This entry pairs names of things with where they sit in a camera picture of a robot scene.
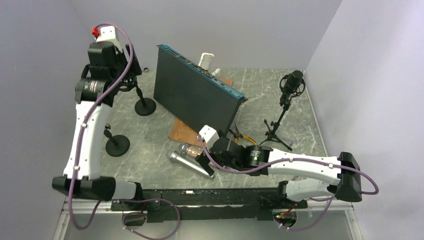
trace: microphone stand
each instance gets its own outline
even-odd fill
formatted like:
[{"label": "microphone stand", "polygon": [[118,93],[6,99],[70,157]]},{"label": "microphone stand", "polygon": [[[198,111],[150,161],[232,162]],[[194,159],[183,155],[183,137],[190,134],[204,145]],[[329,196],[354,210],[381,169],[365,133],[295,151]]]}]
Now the microphone stand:
[{"label": "microphone stand", "polygon": [[287,101],[280,103],[280,106],[282,106],[282,113],[278,118],[277,122],[273,122],[271,121],[271,127],[272,130],[270,128],[270,126],[268,125],[268,122],[266,119],[263,120],[263,122],[265,123],[266,127],[268,128],[268,131],[265,132],[265,136],[266,139],[263,140],[259,145],[262,145],[265,142],[276,142],[276,143],[281,143],[283,144],[289,151],[292,151],[293,148],[291,147],[293,145],[293,141],[289,140],[289,139],[281,139],[279,136],[277,136],[276,132],[278,130],[278,128],[280,127],[280,123],[281,120],[283,119],[284,114],[287,112],[287,110],[289,110],[290,105],[292,102],[292,98],[290,97],[289,99],[287,99]]}]

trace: silver microphone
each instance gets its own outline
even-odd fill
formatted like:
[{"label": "silver microphone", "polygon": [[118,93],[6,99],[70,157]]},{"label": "silver microphone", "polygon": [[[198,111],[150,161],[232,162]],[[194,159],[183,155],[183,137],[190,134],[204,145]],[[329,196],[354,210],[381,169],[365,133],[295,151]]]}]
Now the silver microphone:
[{"label": "silver microphone", "polygon": [[208,172],[206,172],[199,164],[186,159],[185,157],[178,154],[177,151],[173,151],[173,150],[166,151],[166,157],[171,162],[182,164],[186,168],[197,172],[198,174],[202,175],[203,177],[206,177],[206,178],[209,178],[209,179],[215,178],[215,174],[213,174],[212,176],[209,176]]}]

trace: marble table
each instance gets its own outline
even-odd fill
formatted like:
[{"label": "marble table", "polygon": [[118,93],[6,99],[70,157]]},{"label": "marble table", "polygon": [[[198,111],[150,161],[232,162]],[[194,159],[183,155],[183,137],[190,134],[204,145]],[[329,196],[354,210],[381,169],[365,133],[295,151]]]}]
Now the marble table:
[{"label": "marble table", "polygon": [[[292,70],[275,69],[222,69],[219,78],[231,79],[233,87],[247,98],[240,106],[233,124],[240,132],[256,142],[265,139],[268,122],[277,121],[282,112],[278,87],[280,79]],[[151,69],[138,78],[144,96],[153,98],[156,71]],[[119,180],[141,183],[144,189],[193,189],[193,188],[260,188],[276,187],[278,182],[291,180],[291,175],[249,176],[219,171],[215,179],[204,178],[183,166],[171,163],[165,156],[167,150],[177,150],[180,142],[169,140],[175,116],[160,104],[150,116],[139,116],[134,111],[138,100],[135,89],[119,92],[115,97],[108,122],[114,135],[129,138],[129,151],[121,157],[111,157],[103,149],[101,174]],[[292,100],[277,133],[294,141],[293,153],[325,156],[324,147],[308,99],[304,92]],[[240,140],[239,144],[249,144]],[[264,146],[287,149],[279,143],[266,142]]]}]

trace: gray wall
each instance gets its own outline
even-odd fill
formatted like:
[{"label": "gray wall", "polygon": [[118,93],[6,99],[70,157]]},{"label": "gray wall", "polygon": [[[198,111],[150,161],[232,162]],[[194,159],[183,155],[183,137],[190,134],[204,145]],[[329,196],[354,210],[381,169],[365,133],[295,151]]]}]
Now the gray wall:
[{"label": "gray wall", "polygon": [[380,186],[354,205],[365,239],[424,239],[423,10],[344,0],[306,69],[329,154],[353,153]]},{"label": "gray wall", "polygon": [[52,239],[92,39],[67,0],[0,2],[0,239]]},{"label": "gray wall", "polygon": [[125,28],[140,64],[155,68],[156,45],[211,68],[301,69],[308,65],[342,0],[71,0],[87,29]]}]

